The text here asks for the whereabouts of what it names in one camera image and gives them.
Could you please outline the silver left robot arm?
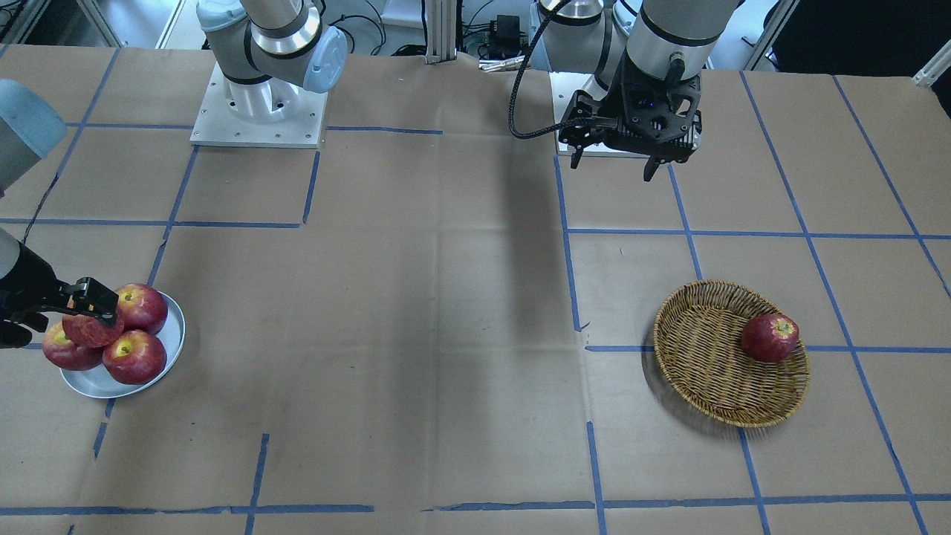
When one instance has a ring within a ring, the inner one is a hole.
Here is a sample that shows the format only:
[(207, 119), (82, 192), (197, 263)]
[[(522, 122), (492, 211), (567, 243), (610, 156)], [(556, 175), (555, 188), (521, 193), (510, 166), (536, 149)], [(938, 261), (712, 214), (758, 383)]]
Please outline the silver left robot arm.
[(659, 166), (686, 163), (702, 138), (702, 71), (737, 1), (536, 1), (525, 64), (585, 75), (553, 132), (571, 167), (599, 146)]

